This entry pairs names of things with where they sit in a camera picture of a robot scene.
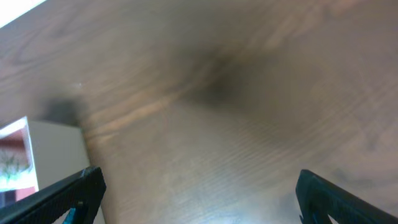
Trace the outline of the green white soap box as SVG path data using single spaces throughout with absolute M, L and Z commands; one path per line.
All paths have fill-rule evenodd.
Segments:
M 35 174 L 24 146 L 1 147 L 1 191 L 35 186 Z

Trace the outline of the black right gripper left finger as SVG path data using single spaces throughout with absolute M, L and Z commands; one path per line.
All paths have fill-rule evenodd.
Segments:
M 100 167 L 87 167 L 1 209 L 1 223 L 46 224 L 66 215 L 64 223 L 92 224 L 106 184 Z

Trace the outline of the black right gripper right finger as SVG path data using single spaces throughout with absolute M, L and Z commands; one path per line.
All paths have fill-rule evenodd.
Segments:
M 303 224 L 397 223 L 397 217 L 378 209 L 320 177 L 310 170 L 300 171 L 295 188 Z

